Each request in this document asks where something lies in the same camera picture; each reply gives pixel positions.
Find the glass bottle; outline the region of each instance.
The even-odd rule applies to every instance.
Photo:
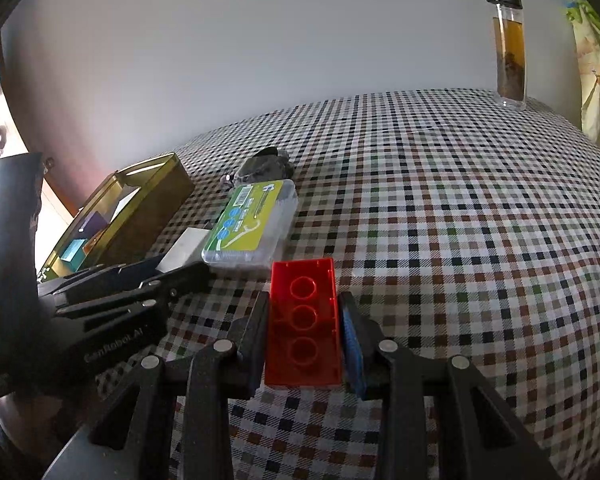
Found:
[[[493,4],[493,31],[498,67],[498,102],[506,108],[526,107],[525,36],[522,0],[487,0]]]

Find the green label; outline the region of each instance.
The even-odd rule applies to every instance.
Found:
[[[207,251],[254,251],[269,220],[282,180],[240,186],[220,215]]]

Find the plastic storage box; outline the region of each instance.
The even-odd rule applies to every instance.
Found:
[[[247,184],[235,189],[202,250],[202,259],[224,269],[270,269],[298,208],[292,180]]]
[[[192,191],[193,183],[175,153],[109,175],[62,234],[40,269],[38,281],[97,264],[142,260]],[[74,254],[67,253],[75,240],[85,238],[89,240]]]
[[[340,327],[333,260],[275,262],[269,293],[267,386],[339,386]]]

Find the barcode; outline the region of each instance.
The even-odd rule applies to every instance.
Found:
[[[242,190],[240,191],[240,193],[238,193],[238,196],[235,199],[234,205],[236,207],[241,207],[244,205],[245,202],[247,202],[247,198],[249,197],[249,193],[251,192],[251,189],[253,189],[253,186],[251,184],[249,184],[248,186],[244,186],[242,188]]]

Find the checkered tablecloth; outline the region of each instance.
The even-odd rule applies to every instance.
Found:
[[[177,151],[196,188],[152,254],[211,225],[228,200],[220,176],[269,145],[296,165],[286,259],[333,257],[338,289],[385,335],[426,357],[470,357],[560,474],[584,478],[600,457],[600,151],[538,102],[502,110],[487,91],[297,106]],[[180,300],[155,352],[171,360],[224,336],[267,287],[225,272]],[[235,477],[372,478],[380,415],[344,388],[263,386],[230,405]],[[181,423],[180,403],[174,478]],[[432,476],[435,440],[432,426]]]

